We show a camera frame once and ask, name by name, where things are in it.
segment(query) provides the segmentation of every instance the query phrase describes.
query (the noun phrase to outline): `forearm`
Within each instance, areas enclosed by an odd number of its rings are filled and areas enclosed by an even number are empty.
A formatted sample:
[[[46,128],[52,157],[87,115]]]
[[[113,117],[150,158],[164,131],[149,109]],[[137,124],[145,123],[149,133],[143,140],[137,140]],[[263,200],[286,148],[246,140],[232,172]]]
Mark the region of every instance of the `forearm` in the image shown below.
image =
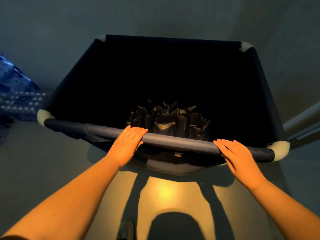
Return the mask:
[[[320,218],[271,182],[250,190],[287,240],[319,239]]]
[[[31,240],[81,239],[120,166],[104,157],[52,194],[17,222],[6,235]]]

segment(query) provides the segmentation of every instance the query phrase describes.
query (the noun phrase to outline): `gray floor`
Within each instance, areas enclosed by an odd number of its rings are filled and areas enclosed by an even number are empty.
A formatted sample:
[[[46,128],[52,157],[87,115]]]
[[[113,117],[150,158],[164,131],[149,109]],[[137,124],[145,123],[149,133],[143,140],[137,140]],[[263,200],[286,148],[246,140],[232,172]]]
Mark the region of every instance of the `gray floor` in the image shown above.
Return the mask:
[[[0,148],[0,234],[103,156],[102,151],[85,141],[52,132],[37,123],[14,124]],[[307,199],[298,200],[313,206],[319,201],[319,195],[310,194],[316,185],[306,187],[309,181],[305,172],[299,186],[295,186],[297,182],[292,178],[297,178],[287,173],[299,174],[290,168],[294,167],[291,157],[259,167],[287,193],[308,193]],[[107,189],[86,239],[115,239],[122,219],[134,222],[138,239],[282,238],[226,166],[175,177],[144,170],[131,161]]]

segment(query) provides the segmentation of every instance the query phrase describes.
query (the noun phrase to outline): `crocs shoe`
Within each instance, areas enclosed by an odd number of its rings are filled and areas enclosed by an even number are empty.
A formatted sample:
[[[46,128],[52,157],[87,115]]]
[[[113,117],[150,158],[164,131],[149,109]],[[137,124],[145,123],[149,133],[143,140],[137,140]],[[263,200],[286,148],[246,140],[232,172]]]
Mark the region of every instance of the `crocs shoe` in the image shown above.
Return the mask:
[[[133,240],[134,226],[131,221],[124,220],[121,222],[116,240]]]

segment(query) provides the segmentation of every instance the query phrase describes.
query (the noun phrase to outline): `laundry hamper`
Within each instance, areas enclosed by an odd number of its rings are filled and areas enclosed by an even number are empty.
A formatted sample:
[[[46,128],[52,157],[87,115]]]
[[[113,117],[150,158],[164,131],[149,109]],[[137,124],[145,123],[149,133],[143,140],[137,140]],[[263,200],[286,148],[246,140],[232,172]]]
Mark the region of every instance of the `laundry hamper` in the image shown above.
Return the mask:
[[[281,160],[290,148],[245,42],[101,36],[38,121],[105,152],[127,125],[147,127],[133,160],[177,175],[225,163],[216,139],[241,142],[257,162]]]

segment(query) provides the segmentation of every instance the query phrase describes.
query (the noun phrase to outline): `hand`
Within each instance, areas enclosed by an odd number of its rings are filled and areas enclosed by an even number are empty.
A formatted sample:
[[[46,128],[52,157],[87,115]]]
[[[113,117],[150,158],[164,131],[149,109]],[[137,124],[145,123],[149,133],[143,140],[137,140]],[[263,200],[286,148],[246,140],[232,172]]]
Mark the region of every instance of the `hand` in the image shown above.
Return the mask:
[[[217,139],[213,143],[222,152],[233,175],[247,189],[252,190],[267,181],[249,149],[240,142]]]
[[[138,147],[142,145],[141,139],[147,131],[148,129],[131,128],[128,125],[114,141],[106,157],[113,158],[122,167],[130,161]]]

